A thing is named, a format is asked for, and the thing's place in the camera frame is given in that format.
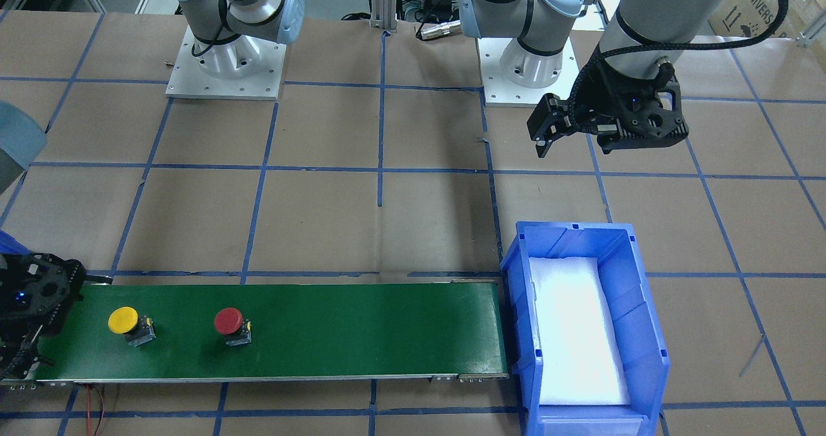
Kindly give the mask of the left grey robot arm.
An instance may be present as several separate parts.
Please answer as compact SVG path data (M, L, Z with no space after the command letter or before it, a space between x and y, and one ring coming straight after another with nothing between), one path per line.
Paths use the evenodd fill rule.
M567 100L543 95L526 126L536 153L576 133L592 134L605 154L616 149L666 148L689 136L681 112L675 62L686 51L745 48L772 36L789 10L760 34L726 43L694 43L702 22L723 0L620 0L604 34L580 69ZM458 0L467 37L509 40L503 69L524 87L554 82L561 51L587 0Z

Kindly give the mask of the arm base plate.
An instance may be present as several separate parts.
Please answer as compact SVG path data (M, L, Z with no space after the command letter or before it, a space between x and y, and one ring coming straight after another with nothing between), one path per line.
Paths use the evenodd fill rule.
M167 89L168 97L188 100L277 101L287 45L240 36L201 57L205 46L186 29Z
M477 43L487 106L533 108L549 93L569 98L580 72L570 40L552 56L528 53L508 37L484 37Z

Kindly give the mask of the blue bin near left arm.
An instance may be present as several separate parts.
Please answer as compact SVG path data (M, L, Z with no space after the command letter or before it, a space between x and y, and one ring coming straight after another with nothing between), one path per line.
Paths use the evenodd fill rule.
M520 221L501 269L524 434L655 434L670 359L632 226Z

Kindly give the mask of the blue bin near right arm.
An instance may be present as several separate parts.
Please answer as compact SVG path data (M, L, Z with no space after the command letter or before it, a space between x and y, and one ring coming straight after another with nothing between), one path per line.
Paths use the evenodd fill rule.
M0 251L3 255L27 255L30 253L29 248L2 230L0 231Z

